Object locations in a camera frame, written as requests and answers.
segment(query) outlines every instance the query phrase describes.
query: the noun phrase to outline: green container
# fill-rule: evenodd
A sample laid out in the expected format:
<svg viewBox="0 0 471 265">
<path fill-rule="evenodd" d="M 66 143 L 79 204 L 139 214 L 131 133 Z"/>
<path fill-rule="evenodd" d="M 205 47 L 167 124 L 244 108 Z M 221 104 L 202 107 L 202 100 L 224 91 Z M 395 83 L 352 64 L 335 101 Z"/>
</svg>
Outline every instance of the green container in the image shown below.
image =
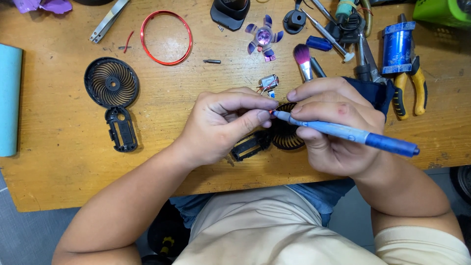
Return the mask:
<svg viewBox="0 0 471 265">
<path fill-rule="evenodd" d="M 464 13 L 456 0 L 418 0 L 412 17 L 450 27 L 471 27 L 471 15 Z"/>
</svg>

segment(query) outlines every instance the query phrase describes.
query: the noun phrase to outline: pink brush bristles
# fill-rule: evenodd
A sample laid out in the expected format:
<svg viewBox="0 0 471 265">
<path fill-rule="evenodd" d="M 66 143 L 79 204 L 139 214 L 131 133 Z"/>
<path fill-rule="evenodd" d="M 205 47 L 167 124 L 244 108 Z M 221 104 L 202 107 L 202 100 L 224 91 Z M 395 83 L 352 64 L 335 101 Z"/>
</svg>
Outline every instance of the pink brush bristles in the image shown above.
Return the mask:
<svg viewBox="0 0 471 265">
<path fill-rule="evenodd" d="M 296 47 L 294 47 L 293 55 L 294 59 L 299 65 L 309 62 L 309 47 L 306 44 L 298 44 Z"/>
</svg>

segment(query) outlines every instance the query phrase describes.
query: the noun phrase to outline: fingernail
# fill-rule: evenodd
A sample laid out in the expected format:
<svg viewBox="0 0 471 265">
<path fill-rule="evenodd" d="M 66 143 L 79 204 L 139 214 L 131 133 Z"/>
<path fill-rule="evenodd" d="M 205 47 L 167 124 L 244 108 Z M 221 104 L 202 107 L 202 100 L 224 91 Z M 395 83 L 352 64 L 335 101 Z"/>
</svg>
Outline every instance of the fingernail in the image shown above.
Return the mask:
<svg viewBox="0 0 471 265">
<path fill-rule="evenodd" d="M 296 113 L 298 113 L 299 111 L 301 111 L 301 109 L 302 109 L 302 106 L 301 106 L 301 107 L 295 107 L 294 109 L 291 110 L 291 113 L 296 114 Z"/>
<path fill-rule="evenodd" d="M 260 122 L 264 122 L 270 119 L 270 113 L 266 110 L 262 110 L 259 113 L 257 113 L 257 118 L 259 119 Z"/>
<path fill-rule="evenodd" d="M 286 98 L 292 98 L 294 97 L 294 95 L 296 95 L 296 89 L 289 91 L 288 94 L 286 95 Z"/>
</svg>

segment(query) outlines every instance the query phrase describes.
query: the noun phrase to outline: forearm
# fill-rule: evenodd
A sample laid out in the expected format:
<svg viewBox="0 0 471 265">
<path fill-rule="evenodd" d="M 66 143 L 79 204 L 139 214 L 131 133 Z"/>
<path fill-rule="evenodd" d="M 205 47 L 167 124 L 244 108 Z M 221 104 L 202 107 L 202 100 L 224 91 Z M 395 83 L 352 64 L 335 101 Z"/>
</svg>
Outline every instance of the forearm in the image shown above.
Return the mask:
<svg viewBox="0 0 471 265">
<path fill-rule="evenodd" d="M 387 152 L 381 152 L 365 173 L 352 178 L 365 201 L 387 215 L 427 217 L 450 210 L 446 195 L 427 174 Z"/>
<path fill-rule="evenodd" d="M 90 199 L 57 249 L 84 253 L 132 244 L 192 169 L 178 148 L 170 145 Z"/>
</svg>

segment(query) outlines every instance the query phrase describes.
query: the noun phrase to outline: person's left hand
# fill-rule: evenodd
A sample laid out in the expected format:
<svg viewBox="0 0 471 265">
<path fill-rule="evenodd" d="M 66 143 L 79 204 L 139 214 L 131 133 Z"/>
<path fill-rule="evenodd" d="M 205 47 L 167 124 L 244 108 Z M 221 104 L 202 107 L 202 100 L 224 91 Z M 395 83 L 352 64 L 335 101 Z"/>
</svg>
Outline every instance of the person's left hand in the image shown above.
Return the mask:
<svg viewBox="0 0 471 265">
<path fill-rule="evenodd" d="M 278 102 L 248 87 L 220 93 L 203 92 L 193 106 L 181 135 L 172 144 L 185 152 L 194 167 L 214 164 L 255 127 L 271 126 L 269 110 Z"/>
</svg>

